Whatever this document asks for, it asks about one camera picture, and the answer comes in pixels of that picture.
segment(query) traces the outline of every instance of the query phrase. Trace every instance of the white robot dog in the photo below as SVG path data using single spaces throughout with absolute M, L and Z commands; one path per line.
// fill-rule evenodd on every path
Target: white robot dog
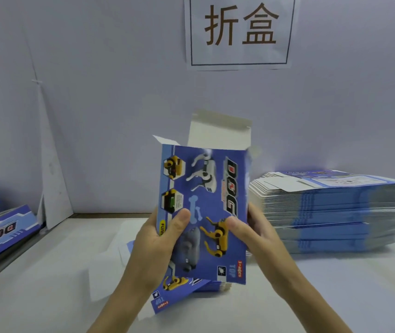
M 201 170 L 198 170 L 191 174 L 187 178 L 187 181 L 190 181 L 195 177 L 199 177 L 202 179 L 202 183 L 194 187 L 191 191 L 194 192 L 197 188 L 204 187 L 210 193 L 214 193 L 217 188 L 216 162 L 211 158 L 211 151 L 205 150 L 204 154 L 198 155 L 194 159 L 191 166 L 194 167 L 199 160 L 204 160 L 204 167 Z

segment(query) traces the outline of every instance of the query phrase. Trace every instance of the hand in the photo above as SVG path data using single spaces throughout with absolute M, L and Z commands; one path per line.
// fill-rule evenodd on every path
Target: hand
M 121 283 L 149 296 L 158 287 L 167 272 L 173 247 L 190 221 L 188 209 L 181 209 L 170 221 L 162 236 L 156 231 L 157 209 L 153 212 L 134 241 L 133 250 Z
M 249 203 L 248 224 L 234 216 L 227 218 L 228 229 L 249 248 L 274 290 L 285 298 L 291 287 L 304 280 L 276 230 L 256 206 Z

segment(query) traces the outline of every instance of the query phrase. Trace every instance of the white wall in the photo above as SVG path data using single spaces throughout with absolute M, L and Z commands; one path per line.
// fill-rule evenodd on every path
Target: white wall
M 35 211 L 41 188 L 36 86 L 17 4 L 0 0 L 0 192 Z

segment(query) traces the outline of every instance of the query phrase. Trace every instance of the right hand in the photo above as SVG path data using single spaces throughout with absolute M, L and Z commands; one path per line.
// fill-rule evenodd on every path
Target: right hand
M 276 293 L 285 298 L 304 275 L 264 214 L 249 203 L 248 224 L 234 216 L 226 219 L 228 229 L 249 248 Z

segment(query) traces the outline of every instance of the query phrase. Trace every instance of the yellow label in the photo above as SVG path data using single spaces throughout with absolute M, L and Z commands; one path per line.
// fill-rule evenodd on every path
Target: yellow label
M 165 232 L 165 220 L 159 222 L 159 236 L 162 236 Z

